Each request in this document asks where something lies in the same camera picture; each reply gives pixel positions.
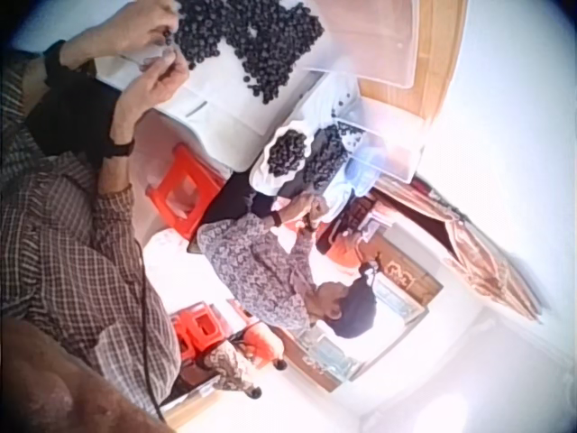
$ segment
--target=patterned shirt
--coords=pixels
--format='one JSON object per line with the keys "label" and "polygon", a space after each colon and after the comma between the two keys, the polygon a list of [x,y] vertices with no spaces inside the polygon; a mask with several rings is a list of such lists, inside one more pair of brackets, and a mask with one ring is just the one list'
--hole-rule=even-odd
{"label": "patterned shirt", "polygon": [[261,219],[249,213],[201,226],[197,241],[244,309],[274,327],[298,331],[310,326],[304,301],[305,292],[315,287],[308,264],[314,243],[310,232],[301,230],[286,253]]}
{"label": "patterned shirt", "polygon": [[39,156],[23,124],[22,70],[3,76],[2,316],[33,323],[153,412],[142,358],[143,284],[157,401],[169,395],[179,373],[179,344],[158,294],[142,281],[132,189],[97,195],[96,174],[80,159]]}

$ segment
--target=woman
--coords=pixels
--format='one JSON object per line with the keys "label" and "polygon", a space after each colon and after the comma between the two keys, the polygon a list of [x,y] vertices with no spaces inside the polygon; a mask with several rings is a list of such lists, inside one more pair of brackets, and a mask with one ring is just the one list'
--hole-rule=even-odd
{"label": "woman", "polygon": [[[278,212],[274,198],[256,194],[248,173],[226,183],[197,231],[201,252],[243,308],[268,325],[291,331],[324,320],[337,335],[354,338],[372,327],[376,301],[370,287],[313,282],[308,256],[327,205],[303,193]],[[290,253],[270,231],[302,219],[304,227]]]}

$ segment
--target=black cable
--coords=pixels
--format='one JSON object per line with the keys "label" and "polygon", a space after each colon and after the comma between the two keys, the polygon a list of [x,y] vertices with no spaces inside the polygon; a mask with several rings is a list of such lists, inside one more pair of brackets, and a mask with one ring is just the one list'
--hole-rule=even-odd
{"label": "black cable", "polygon": [[146,316],[148,310],[146,304],[146,292],[148,287],[146,285],[146,270],[144,268],[144,255],[142,254],[142,247],[137,240],[134,240],[134,242],[138,246],[138,251],[140,252],[142,263],[142,358],[144,360],[144,381],[146,381],[146,390],[148,391],[148,395],[151,398],[152,406],[154,406],[157,416],[162,422],[166,424],[166,420],[160,411],[160,405],[156,401],[154,391],[152,390],[151,372],[148,368],[148,332],[146,331]]}

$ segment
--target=framed picture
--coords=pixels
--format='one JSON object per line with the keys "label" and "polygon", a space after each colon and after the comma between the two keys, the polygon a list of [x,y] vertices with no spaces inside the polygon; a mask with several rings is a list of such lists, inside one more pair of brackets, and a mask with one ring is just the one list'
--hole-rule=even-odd
{"label": "framed picture", "polygon": [[411,298],[408,293],[382,272],[379,272],[375,277],[373,290],[375,296],[401,316],[406,324],[425,312],[425,307]]}

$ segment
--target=hand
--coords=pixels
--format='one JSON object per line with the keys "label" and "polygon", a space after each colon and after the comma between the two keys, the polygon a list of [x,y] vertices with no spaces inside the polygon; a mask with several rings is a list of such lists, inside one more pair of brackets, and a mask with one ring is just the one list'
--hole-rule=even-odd
{"label": "hand", "polygon": [[324,217],[328,211],[329,208],[326,204],[325,198],[323,196],[315,196],[309,213],[310,223],[318,226],[321,222],[321,218]]}
{"label": "hand", "polygon": [[148,60],[142,69],[142,75],[124,90],[116,102],[111,130],[115,143],[129,143],[142,115],[171,99],[189,74],[188,63],[178,47],[166,49],[162,57]]}
{"label": "hand", "polygon": [[279,211],[280,219],[283,223],[300,219],[306,215],[313,203],[314,196],[308,192],[303,192],[293,198],[288,205]]}
{"label": "hand", "polygon": [[174,0],[137,0],[89,30],[95,57],[114,56],[150,44],[163,45],[164,32],[179,29],[179,4]]}

